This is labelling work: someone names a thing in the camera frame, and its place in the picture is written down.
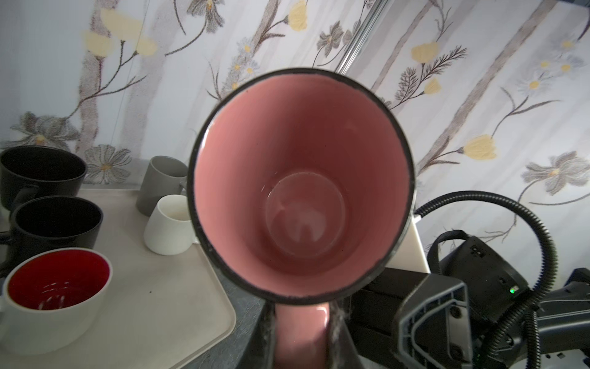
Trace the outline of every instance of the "mug rim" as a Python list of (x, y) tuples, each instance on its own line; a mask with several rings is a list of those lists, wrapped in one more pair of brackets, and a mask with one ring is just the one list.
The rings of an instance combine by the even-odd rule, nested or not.
[[(93, 294), (92, 296), (90, 296), (89, 298), (87, 298), (86, 300), (77, 303), (75, 305), (72, 306), (68, 306), (66, 308), (61, 308), (61, 309), (52, 309), (52, 310), (37, 310), (37, 309), (31, 309), (31, 308), (27, 308), (26, 306), (22, 306), (18, 303), (16, 303), (12, 297), (10, 297), (10, 294), (8, 293), (8, 282), (10, 282), (12, 276), (24, 265), (27, 264), (28, 262), (32, 261), (33, 259), (36, 259), (40, 256), (43, 256), (45, 254), (50, 254), (50, 253), (55, 253), (55, 252), (60, 252), (60, 251), (65, 251), (65, 250), (78, 250), (78, 251), (84, 251), (84, 252), (90, 252), (90, 253), (94, 253), (98, 256), (100, 256), (104, 261), (106, 261), (107, 265), (109, 266), (109, 277), (107, 278), (107, 281), (104, 283), (104, 286), (102, 286), (102, 288), (100, 290), (98, 290), (98, 292), (96, 292), (95, 294)], [(17, 310), (20, 311), (24, 311), (27, 313), (31, 313), (31, 314), (51, 314), (53, 312), (58, 312), (58, 311), (66, 311), (68, 309), (72, 309), (72, 308), (76, 308), (84, 303), (87, 303), (88, 301), (94, 299), (96, 296), (100, 295), (110, 284), (111, 280), (113, 278), (113, 265), (111, 264), (110, 260), (103, 254), (99, 253), (98, 251), (95, 251), (93, 249), (86, 249), (84, 247), (64, 247), (63, 249), (54, 249), (54, 250), (49, 250), (46, 252), (42, 252), (40, 254), (37, 254), (35, 256), (31, 256), (30, 258), (28, 258), (27, 260), (23, 261), (22, 263), (20, 263), (19, 265), (17, 265), (14, 269), (11, 270), (10, 273), (8, 273), (8, 276), (6, 277), (6, 279), (4, 280), (4, 285), (2, 286), (2, 296), (5, 297), (6, 303), (11, 305), (12, 307), (14, 307)]]
[[(68, 179), (58, 179), (58, 180), (35, 179), (35, 178), (31, 178), (31, 177), (25, 177), (24, 175), (21, 175), (21, 174), (15, 173), (14, 171), (11, 171), (2, 162), (2, 159), (4, 158), (4, 155), (7, 152), (16, 151), (17, 149), (21, 149), (21, 148), (36, 148), (36, 149), (41, 149), (41, 150), (54, 150), (54, 151), (64, 152), (65, 154), (68, 154), (71, 157), (79, 160), (84, 165), (84, 172), (81, 175), (77, 176), (77, 177), (72, 177), (72, 178), (68, 178)], [(66, 151), (66, 150), (52, 148), (52, 147), (49, 147), (49, 146), (38, 146), (38, 145), (15, 146), (15, 147), (11, 147), (11, 148), (8, 148), (8, 149), (2, 151), (2, 153), (0, 154), (0, 166), (2, 167), (3, 170), (5, 170), (6, 172), (9, 172), (10, 174), (12, 174), (15, 177), (22, 178), (22, 179), (24, 179), (26, 181), (36, 181), (36, 182), (39, 182), (39, 183), (61, 183), (61, 182), (68, 182), (68, 181), (76, 181), (76, 180), (78, 180), (80, 178), (84, 178), (86, 176), (86, 173), (88, 173), (88, 165), (78, 155), (73, 154), (73, 153), (71, 153), (69, 151)]]
[(169, 197), (169, 196), (173, 196), (173, 197), (176, 197), (176, 196), (182, 196), (182, 197), (186, 198), (186, 202), (188, 202), (188, 197), (187, 197), (187, 196), (185, 196), (185, 195), (180, 195), (180, 194), (169, 194), (169, 195), (166, 195), (166, 196), (162, 196), (162, 197), (161, 197), (161, 198), (158, 200), (158, 202), (156, 203), (156, 208), (158, 209), (158, 211), (160, 212), (160, 214), (162, 214), (162, 215), (163, 215), (164, 217), (166, 217), (166, 219), (168, 219), (168, 220), (177, 221), (177, 222), (180, 222), (180, 223), (184, 223), (184, 222), (187, 222), (187, 221), (191, 221), (191, 219), (188, 219), (188, 220), (180, 220), (180, 219), (174, 219), (174, 218), (171, 218), (171, 217), (169, 217), (169, 216), (168, 216), (166, 213), (164, 213), (164, 212), (162, 211), (162, 209), (160, 209), (160, 201), (162, 201), (163, 199), (165, 199), (166, 197)]
[[(198, 162), (199, 153), (201, 151), (201, 146), (205, 142), (205, 138), (209, 129), (211, 128), (211, 123), (217, 117), (217, 115), (221, 112), (221, 110), (236, 96), (245, 92), (251, 86), (275, 76), (282, 76), (282, 75), (289, 75), (289, 74), (307, 74), (307, 75), (320, 75), (324, 77), (328, 77), (332, 80), (337, 82), (343, 83), (348, 87), (351, 87), (355, 90), (362, 92), (368, 99), (370, 99), (378, 109), (386, 115), (388, 118), (391, 126), (393, 127), (395, 133), (398, 136), (400, 145), (404, 152), (405, 160), (408, 166), (408, 175), (409, 175), (409, 188), (408, 188), (408, 198), (406, 201), (406, 209), (405, 214), (406, 219), (400, 225), (397, 235), (393, 238), (392, 244), (390, 245), (388, 251), (381, 257), (372, 268), (368, 269), (362, 276), (357, 278), (353, 283), (344, 286), (338, 290), (321, 293), (319, 295), (314, 296), (287, 296), (287, 295), (279, 295), (269, 290), (265, 290), (259, 287), (252, 285), (250, 282), (245, 280), (242, 276), (238, 273), (233, 271), (223, 260), (223, 258), (217, 253), (215, 247), (207, 238), (205, 231), (201, 222), (199, 221), (199, 215), (196, 211), (196, 202), (195, 202), (195, 170), (196, 170), (196, 163)], [(346, 77), (341, 74), (337, 74), (335, 72), (318, 69), (318, 68), (287, 68), (287, 69), (280, 69), (275, 70), (261, 76), (255, 77), (250, 81), (244, 83), (243, 85), (239, 86), (233, 92), (231, 92), (228, 96), (222, 99), (215, 108), (211, 111), (203, 127), (199, 131), (199, 135), (196, 138), (195, 144), (193, 146), (191, 152), (191, 159), (189, 161), (189, 171), (188, 171), (188, 187), (186, 189), (187, 197), (188, 197), (188, 207), (189, 212), (191, 214), (191, 221), (193, 228), (195, 230), (195, 234), (200, 241), (201, 247), (205, 254), (209, 257), (209, 259), (213, 262), (213, 264), (221, 269), (221, 272), (233, 283), (235, 283), (238, 287), (246, 290), (249, 293), (252, 293), (255, 296), (264, 298), (269, 301), (273, 301), (276, 303), (282, 303), (286, 305), (317, 305), (319, 303), (332, 301), (335, 299), (342, 298), (344, 296), (349, 296), (354, 292), (360, 290), (367, 284), (369, 284), (374, 278), (376, 278), (383, 270), (385, 269), (385, 265), (391, 259), (391, 257), (395, 254), (398, 250), (399, 245), (402, 243), (409, 224), (412, 220), (413, 209), (414, 209), (414, 201), (415, 201), (415, 169), (414, 169), (414, 162), (412, 160), (412, 153), (409, 148), (408, 141), (404, 135), (403, 130), (401, 129), (398, 121), (395, 119), (394, 115), (391, 111), (385, 106), (385, 104), (379, 100), (379, 98), (369, 91), (365, 86), (361, 85), (360, 83), (354, 81), (353, 79)]]
[[(22, 228), (22, 227), (21, 227), (21, 226), (20, 226), (20, 225), (17, 223), (17, 214), (18, 214), (18, 211), (19, 211), (20, 209), (22, 209), (22, 207), (23, 207), (23, 206), (25, 206), (25, 205), (27, 205), (27, 204), (30, 204), (30, 203), (34, 203), (34, 202), (36, 202), (36, 201), (41, 201), (41, 200), (45, 200), (45, 199), (47, 199), (47, 198), (56, 198), (56, 197), (75, 198), (75, 199), (77, 199), (77, 200), (82, 200), (82, 201), (85, 201), (85, 202), (87, 202), (87, 203), (89, 203), (89, 204), (91, 204), (91, 205), (94, 205), (94, 206), (95, 206), (95, 207), (98, 209), (98, 211), (99, 211), (99, 214), (100, 214), (100, 220), (98, 221), (98, 223), (97, 223), (96, 225), (94, 225), (94, 227), (92, 227), (91, 229), (89, 229), (89, 230), (87, 230), (87, 231), (85, 231), (85, 232), (78, 233), (78, 234), (73, 234), (72, 236), (64, 236), (64, 237), (48, 237), (48, 236), (39, 236), (38, 234), (34, 234), (34, 233), (31, 233), (31, 232), (29, 232), (29, 231), (26, 231), (26, 230), (24, 230), (24, 229), (23, 229), (23, 228)], [(78, 196), (65, 196), (65, 195), (52, 195), (52, 196), (43, 196), (43, 197), (37, 197), (37, 198), (34, 198), (34, 199), (32, 199), (32, 200), (29, 200), (29, 201), (27, 201), (27, 202), (25, 202), (25, 203), (22, 203), (22, 204), (20, 204), (20, 205), (19, 205), (19, 206), (18, 206), (18, 207), (17, 207), (15, 210), (13, 210), (13, 211), (12, 211), (12, 213), (10, 214), (10, 225), (11, 225), (11, 227), (14, 227), (14, 228), (18, 229), (18, 231), (19, 231), (19, 232), (22, 232), (22, 233), (24, 233), (24, 234), (26, 234), (26, 235), (28, 235), (28, 236), (31, 236), (31, 237), (43, 237), (44, 239), (49, 239), (49, 240), (66, 240), (66, 239), (69, 239), (69, 238), (72, 238), (72, 237), (78, 237), (78, 236), (82, 236), (83, 234), (87, 234), (87, 233), (89, 233), (89, 232), (92, 232), (92, 231), (94, 231), (94, 230), (95, 230), (97, 227), (100, 227), (100, 225), (102, 224), (103, 220), (104, 220), (104, 213), (103, 213), (103, 210), (102, 210), (102, 209), (101, 209), (101, 208), (100, 208), (100, 207), (99, 207), (97, 204), (93, 203), (93, 202), (92, 202), (92, 201), (90, 201), (90, 200), (87, 200), (87, 199), (85, 199), (85, 198), (81, 198), (81, 197), (78, 197)]]
[(175, 176), (175, 175), (169, 175), (169, 174), (166, 174), (166, 173), (162, 172), (161, 170), (157, 169), (157, 168), (156, 168), (156, 166), (155, 166), (155, 165), (152, 163), (152, 161), (153, 161), (155, 158), (166, 158), (166, 159), (172, 159), (172, 160), (178, 161), (180, 164), (182, 164), (182, 165), (184, 165), (184, 166), (186, 167), (186, 174), (188, 175), (188, 169), (189, 169), (189, 168), (188, 168), (188, 165), (187, 165), (187, 164), (185, 164), (185, 163), (183, 163), (182, 161), (180, 161), (180, 160), (178, 160), (178, 159), (176, 159), (176, 158), (173, 158), (173, 157), (171, 157), (171, 156), (166, 156), (166, 155), (156, 155), (156, 156), (153, 156), (153, 157), (152, 157), (152, 158), (149, 160), (149, 166), (151, 166), (151, 167), (152, 167), (152, 168), (153, 168), (153, 169), (154, 169), (156, 172), (160, 173), (161, 175), (165, 175), (166, 177), (170, 177), (170, 178), (186, 178), (186, 175), (183, 175), (183, 176), (181, 176), (181, 177), (177, 177), (177, 176)]

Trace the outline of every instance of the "white tray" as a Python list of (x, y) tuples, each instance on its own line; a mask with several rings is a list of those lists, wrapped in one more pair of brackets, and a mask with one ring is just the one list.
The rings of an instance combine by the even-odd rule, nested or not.
[(227, 337), (235, 311), (199, 245), (175, 256), (143, 244), (137, 191), (81, 190), (104, 220), (94, 247), (113, 263), (101, 313), (72, 344), (44, 355), (0, 349), (2, 369), (181, 368)]

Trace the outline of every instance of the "floral wallpaper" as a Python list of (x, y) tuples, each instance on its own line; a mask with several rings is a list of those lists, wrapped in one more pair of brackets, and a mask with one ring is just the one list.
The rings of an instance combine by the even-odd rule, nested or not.
[[(417, 206), (461, 190), (518, 200), (556, 240), (556, 286), (590, 267), (589, 26), (588, 8), (553, 0), (396, 0), (348, 71), (404, 129)], [(516, 216), (460, 203), (418, 223), (426, 249), (451, 229), (488, 242), (536, 281), (539, 246)]]
[(0, 145), (71, 151), (88, 164), (86, 184), (136, 187), (152, 156), (187, 160), (208, 113), (245, 81), (334, 69), (373, 3), (3, 2), (12, 32), (0, 45), (12, 53), (1, 56), (10, 98), (0, 102)]

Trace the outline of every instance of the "black mug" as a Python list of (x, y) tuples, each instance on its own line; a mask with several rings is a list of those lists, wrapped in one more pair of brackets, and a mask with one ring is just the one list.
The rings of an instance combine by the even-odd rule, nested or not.
[(79, 197), (47, 196), (20, 205), (12, 212), (10, 230), (0, 233), (0, 244), (8, 245), (0, 277), (42, 252), (63, 247), (92, 249), (102, 221), (102, 210)]
[(76, 196), (86, 175), (78, 156), (46, 146), (17, 146), (0, 154), (0, 198), (9, 211), (43, 196)]

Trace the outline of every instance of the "white mug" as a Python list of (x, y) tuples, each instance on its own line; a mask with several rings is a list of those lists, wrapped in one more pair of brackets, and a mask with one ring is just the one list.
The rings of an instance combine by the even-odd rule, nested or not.
[(198, 243), (184, 195), (167, 195), (156, 204), (149, 217), (143, 241), (148, 249), (160, 255), (183, 253)]
[(19, 355), (68, 345), (92, 324), (113, 276), (100, 253), (51, 250), (10, 272), (0, 296), (0, 345)]

